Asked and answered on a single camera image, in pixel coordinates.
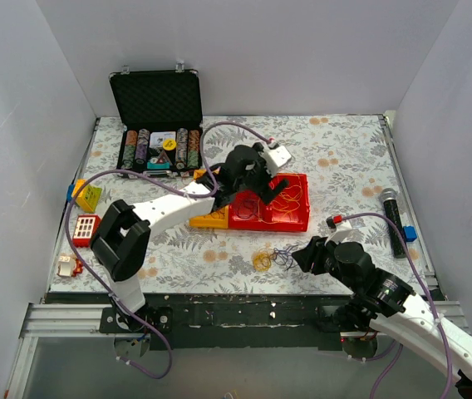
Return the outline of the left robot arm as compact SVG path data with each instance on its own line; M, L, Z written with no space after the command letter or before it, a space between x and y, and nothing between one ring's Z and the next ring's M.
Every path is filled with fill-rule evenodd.
M288 187L273 178L292 159L285 146L272 141L237 145L224 162L206 168L203 175L181 190L157 199L127 204L119 199L104 214L90 249L110 282L111 304L118 322L128 332L145 328L145 296L138 273L151 239L196 216L211 214L249 190L270 204Z

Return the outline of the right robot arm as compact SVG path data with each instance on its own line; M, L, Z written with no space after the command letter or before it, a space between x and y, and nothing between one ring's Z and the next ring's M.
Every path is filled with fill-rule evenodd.
M328 273L352 291L332 314L338 327L392 337L450 377L463 398L472 398L472 336L433 311L409 284L376 267L361 244L314 236L293 259L304 273Z

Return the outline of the red bin left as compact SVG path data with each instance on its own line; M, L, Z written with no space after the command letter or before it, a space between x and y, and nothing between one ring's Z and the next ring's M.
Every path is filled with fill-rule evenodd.
M270 206L249 190L236 195L229 206L229 229L272 231Z

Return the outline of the red bin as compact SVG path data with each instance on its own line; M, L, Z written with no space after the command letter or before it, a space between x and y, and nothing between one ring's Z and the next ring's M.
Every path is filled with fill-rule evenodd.
M249 190L236 195L229 206L229 229L272 231L270 206Z
M289 186L271 203L273 232L306 232L310 219L310 201L307 176L284 173L277 175L270 186L286 179Z

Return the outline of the red bin right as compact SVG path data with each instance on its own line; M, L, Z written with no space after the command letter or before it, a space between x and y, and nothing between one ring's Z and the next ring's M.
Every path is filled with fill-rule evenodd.
M271 203L273 232L306 232L310 219L310 201L307 176L284 173L277 175L270 186L286 179L289 186Z

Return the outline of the yellow plastic bin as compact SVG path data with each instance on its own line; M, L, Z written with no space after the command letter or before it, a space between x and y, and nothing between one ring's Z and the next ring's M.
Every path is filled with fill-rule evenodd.
M189 226L201 229L227 229L229 227L229 206L207 215L193 217L189 220Z

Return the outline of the black orange chip stack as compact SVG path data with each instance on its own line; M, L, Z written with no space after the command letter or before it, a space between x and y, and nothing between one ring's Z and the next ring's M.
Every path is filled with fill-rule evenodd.
M200 133L197 130L189 132L188 155L197 155L200 148Z

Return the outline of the small blue block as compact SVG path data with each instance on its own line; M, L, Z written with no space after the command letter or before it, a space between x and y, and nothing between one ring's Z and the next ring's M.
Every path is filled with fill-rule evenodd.
M418 238L414 226L404 226L403 227L403 237L407 243L415 242Z

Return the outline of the black microphone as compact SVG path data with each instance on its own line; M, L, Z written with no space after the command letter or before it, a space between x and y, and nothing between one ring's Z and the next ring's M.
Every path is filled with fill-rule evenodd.
M404 250L401 241L405 241L406 236L402 226L396 197L397 192L392 188L385 188L380 193L380 202L384 214L390 220L390 223L388 224L388 233L392 253L396 259L403 259L406 257L406 251Z

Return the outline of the yellow big blind button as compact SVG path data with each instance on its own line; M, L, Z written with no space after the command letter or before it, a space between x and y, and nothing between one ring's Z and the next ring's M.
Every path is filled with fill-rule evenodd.
M175 139L166 139L164 140L163 145L162 145L162 148L164 150L169 150L169 151L175 150L176 147L177 147L177 142Z

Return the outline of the triangular all in marker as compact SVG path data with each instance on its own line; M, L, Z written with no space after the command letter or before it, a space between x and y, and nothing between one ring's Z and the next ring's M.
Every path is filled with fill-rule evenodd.
M158 158L156 159L156 163L158 165L161 165L161 164L169 164L170 163L170 158L169 156L167 155L166 151L165 150L162 150L158 156Z

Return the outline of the white playing card deck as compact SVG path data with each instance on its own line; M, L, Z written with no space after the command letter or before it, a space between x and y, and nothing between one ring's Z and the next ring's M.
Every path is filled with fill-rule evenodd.
M150 133L150 148L162 148L166 140L175 139L175 131L154 131Z

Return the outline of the teal card holder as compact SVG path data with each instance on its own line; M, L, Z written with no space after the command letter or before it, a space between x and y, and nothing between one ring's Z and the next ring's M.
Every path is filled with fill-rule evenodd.
M149 162L147 164L148 170L169 170L170 169L170 162L165 163L153 163Z

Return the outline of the black poker chip case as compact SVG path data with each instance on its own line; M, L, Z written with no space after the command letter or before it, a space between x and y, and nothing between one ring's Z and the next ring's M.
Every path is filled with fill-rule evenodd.
M202 104L198 72L179 64L173 71L130 71L126 66L122 71L109 76L111 90L122 124L121 143L116 168L123 158L127 131L139 132L177 131L185 128L189 132L197 130L203 135ZM203 165L199 148L199 167ZM163 148L148 149L144 165L135 163L131 171L149 177L186 177L197 169L186 166L182 170L175 167L175 150L166 150L170 158L169 170L148 170L149 162L156 163Z

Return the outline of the purple chip stack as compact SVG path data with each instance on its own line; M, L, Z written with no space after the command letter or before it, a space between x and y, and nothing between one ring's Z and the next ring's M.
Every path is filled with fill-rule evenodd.
M137 136L135 148L135 163L144 165L147 159L150 143L150 132L146 129L140 129Z

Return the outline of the green blue chip stack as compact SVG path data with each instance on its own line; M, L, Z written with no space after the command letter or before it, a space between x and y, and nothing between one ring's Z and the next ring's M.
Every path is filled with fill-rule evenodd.
M132 170L134 165L134 155L124 154L121 160L120 167L123 170Z

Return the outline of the yellow green toy block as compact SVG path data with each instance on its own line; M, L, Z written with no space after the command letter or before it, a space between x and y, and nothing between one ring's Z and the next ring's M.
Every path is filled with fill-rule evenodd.
M71 202L72 196L81 188L85 180L77 180L68 187L66 200ZM86 213L94 214L101 197L102 188L87 185L76 197L76 204Z

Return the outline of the red white toy block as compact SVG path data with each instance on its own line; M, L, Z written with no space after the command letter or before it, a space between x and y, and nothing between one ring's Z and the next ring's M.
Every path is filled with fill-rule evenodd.
M75 248L87 248L101 222L96 214L80 214L77 217L74 233L71 236Z

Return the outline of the small white red object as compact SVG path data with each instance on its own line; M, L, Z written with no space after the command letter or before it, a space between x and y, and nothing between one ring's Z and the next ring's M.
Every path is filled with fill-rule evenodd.
M63 278L72 278L82 273L81 261L73 255L62 254L57 260L57 275Z

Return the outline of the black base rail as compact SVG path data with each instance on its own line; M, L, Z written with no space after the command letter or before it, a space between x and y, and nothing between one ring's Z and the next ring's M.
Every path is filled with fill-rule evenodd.
M347 296L148 294L140 317L173 349L315 347L376 334L347 319Z

